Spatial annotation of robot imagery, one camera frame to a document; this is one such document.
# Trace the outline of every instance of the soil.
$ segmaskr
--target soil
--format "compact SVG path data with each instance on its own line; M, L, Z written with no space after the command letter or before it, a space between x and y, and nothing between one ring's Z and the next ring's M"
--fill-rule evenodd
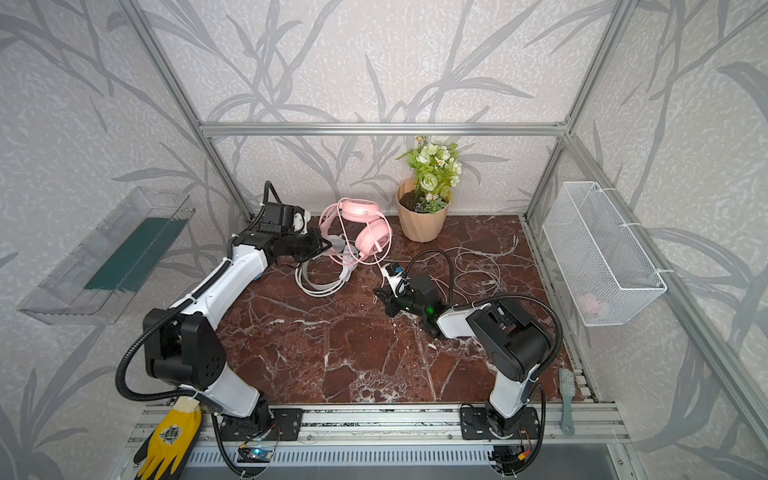
M405 192L402 195L402 198L400 199L400 204L403 205L408 210L415 212L416 211L416 204L418 203L418 198L416 197L416 190L411 190L409 192Z

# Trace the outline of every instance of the gray floor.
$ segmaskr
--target gray floor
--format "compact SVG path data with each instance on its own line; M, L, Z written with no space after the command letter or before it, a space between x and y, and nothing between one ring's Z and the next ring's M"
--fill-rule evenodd
M180 480L235 480L226 467L187 468ZM490 467L302 467L268 468L259 480L496 480L500 475ZM608 449L602 444L547 445L518 478L567 478L568 480L618 479Z

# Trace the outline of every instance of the wallpaper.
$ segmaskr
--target wallpaper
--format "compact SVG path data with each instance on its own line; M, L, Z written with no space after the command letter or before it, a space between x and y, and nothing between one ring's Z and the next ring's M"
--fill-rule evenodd
M640 10L577 129L766 394L767 14Z
M590 386L619 405L649 479L768 478L765 452L663 296L623 326L584 327L541 228L562 182L583 180L590 178L566 152L531 225Z
M141 0L204 121L562 121L614 0Z
M0 474L106 478L143 406L114 368L144 314L223 256L239 218L111 2L0 2ZM47 326L17 306L136 186L197 208L112 326ZM136 362L128 383L153 392Z
M458 142L463 172L451 214L524 211L554 147L553 137L433 137ZM341 197L374 200L396 214L395 192L412 176L412 137L221 137L217 148L254 208L265 180L281 198L319 214Z

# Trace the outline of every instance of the white wire mesh basket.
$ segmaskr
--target white wire mesh basket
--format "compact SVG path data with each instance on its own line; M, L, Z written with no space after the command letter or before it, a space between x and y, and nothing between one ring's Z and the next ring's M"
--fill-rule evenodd
M623 325L667 291L595 182L564 182L544 232L586 326Z

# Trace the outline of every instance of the potted plant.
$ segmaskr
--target potted plant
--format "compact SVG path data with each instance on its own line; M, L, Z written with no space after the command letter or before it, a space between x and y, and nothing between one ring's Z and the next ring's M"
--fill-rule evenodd
M395 194L402 232L416 242L429 242L442 230L451 204L451 187L458 184L462 165L458 145L433 144L416 137L419 146L405 152L414 177L400 184Z

